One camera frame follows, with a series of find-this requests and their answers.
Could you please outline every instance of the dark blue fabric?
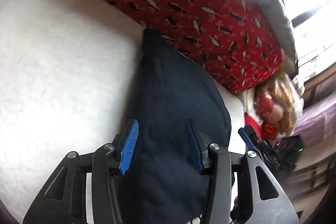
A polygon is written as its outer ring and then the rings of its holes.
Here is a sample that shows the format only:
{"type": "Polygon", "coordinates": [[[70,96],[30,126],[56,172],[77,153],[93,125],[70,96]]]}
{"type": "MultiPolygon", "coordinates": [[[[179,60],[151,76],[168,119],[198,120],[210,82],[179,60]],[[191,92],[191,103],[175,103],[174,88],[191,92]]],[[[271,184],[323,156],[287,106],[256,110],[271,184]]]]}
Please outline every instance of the dark blue fabric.
{"type": "Polygon", "coordinates": [[[185,224],[205,207],[208,176],[192,164],[184,133],[192,118],[211,141],[228,146],[231,121],[211,77],[146,29],[127,119],[139,122],[130,169],[119,181],[126,224],[185,224]]]}

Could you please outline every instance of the red patterned fabric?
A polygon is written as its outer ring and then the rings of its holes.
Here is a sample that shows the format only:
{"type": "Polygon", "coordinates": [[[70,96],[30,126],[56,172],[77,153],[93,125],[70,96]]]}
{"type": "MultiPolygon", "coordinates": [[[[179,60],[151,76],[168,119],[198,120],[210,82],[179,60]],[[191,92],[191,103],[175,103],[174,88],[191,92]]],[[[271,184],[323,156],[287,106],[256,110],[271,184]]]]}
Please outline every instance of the red patterned fabric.
{"type": "Polygon", "coordinates": [[[160,30],[231,92],[258,85],[284,58],[251,0],[106,1],[140,24],[160,30]]]}

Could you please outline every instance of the metal bolt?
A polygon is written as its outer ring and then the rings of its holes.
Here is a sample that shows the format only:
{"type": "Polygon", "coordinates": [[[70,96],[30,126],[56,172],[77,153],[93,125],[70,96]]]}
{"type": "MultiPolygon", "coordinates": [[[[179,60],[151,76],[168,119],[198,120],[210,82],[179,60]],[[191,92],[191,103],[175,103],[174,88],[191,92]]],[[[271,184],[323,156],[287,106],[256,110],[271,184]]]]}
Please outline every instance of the metal bolt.
{"type": "Polygon", "coordinates": [[[75,151],[71,151],[71,152],[68,153],[67,156],[68,156],[69,159],[73,159],[73,158],[75,158],[77,156],[77,154],[76,154],[75,151]]]}
{"type": "Polygon", "coordinates": [[[217,143],[210,143],[209,147],[213,150],[218,150],[220,148],[219,144],[217,143]]]}
{"type": "Polygon", "coordinates": [[[250,158],[255,158],[255,157],[257,156],[257,153],[254,152],[254,151],[252,151],[252,150],[250,150],[250,151],[247,152],[247,155],[248,155],[250,158]]]}
{"type": "Polygon", "coordinates": [[[114,146],[111,143],[107,143],[106,145],[104,145],[105,150],[112,150],[113,148],[114,148],[114,146]]]}

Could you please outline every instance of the white bed sheet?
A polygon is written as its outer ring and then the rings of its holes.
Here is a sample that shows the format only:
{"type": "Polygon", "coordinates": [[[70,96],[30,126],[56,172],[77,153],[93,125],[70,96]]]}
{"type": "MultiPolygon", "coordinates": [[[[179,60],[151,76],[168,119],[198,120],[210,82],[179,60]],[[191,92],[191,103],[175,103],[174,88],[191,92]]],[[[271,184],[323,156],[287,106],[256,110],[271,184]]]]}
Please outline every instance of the white bed sheet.
{"type": "MultiPolygon", "coordinates": [[[[0,0],[0,199],[20,223],[69,151],[120,131],[141,40],[142,27],[102,0],[0,0]]],[[[219,90],[229,148],[244,153],[242,104],[219,90]]]]}

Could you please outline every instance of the window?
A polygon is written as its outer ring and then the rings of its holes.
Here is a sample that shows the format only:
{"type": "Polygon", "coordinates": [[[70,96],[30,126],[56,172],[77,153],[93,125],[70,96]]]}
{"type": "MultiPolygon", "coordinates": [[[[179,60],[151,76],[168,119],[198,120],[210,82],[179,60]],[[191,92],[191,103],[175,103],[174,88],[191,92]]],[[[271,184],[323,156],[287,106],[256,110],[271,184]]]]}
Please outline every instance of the window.
{"type": "Polygon", "coordinates": [[[294,27],[299,74],[304,80],[336,61],[336,0],[283,0],[294,27]]]}

